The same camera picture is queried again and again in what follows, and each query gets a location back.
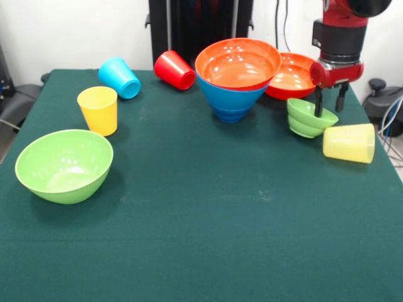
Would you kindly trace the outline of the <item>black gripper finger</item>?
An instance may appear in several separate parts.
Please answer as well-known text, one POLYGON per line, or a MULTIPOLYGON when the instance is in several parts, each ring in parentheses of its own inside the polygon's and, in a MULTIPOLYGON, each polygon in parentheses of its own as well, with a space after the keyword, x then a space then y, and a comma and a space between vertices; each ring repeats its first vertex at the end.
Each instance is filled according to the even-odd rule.
POLYGON ((320 118, 322 116, 323 101, 322 101, 322 88, 317 86, 315 88, 315 116, 320 118))
POLYGON ((348 82, 344 82, 340 84, 339 93, 336 99, 335 110, 340 113, 344 108, 344 99, 346 95, 346 91, 348 90, 348 82))

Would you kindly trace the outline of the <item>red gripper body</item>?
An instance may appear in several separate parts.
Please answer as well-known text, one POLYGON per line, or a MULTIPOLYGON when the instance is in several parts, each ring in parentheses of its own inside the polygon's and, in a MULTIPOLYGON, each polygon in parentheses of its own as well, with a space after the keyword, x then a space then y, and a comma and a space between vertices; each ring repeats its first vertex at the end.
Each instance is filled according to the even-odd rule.
POLYGON ((345 82, 357 81, 363 74, 364 64, 330 64, 315 61, 310 67, 312 82, 320 88, 337 86, 345 82))

